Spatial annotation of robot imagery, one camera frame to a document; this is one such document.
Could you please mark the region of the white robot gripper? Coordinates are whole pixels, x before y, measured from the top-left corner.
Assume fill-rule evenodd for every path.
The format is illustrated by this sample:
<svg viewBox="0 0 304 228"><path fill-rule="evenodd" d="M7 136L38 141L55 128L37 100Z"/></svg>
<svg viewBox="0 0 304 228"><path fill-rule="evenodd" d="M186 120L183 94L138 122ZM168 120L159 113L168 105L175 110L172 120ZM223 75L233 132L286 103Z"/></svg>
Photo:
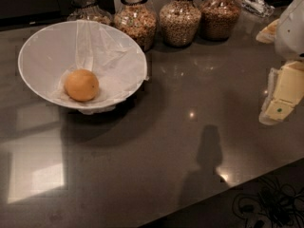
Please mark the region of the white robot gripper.
<svg viewBox="0 0 304 228"><path fill-rule="evenodd" d="M304 0L293 2L263 30L256 40L275 42L275 51L288 61L268 76L267 97L259 114L262 124L274 125L286 120L304 98Z"/></svg>

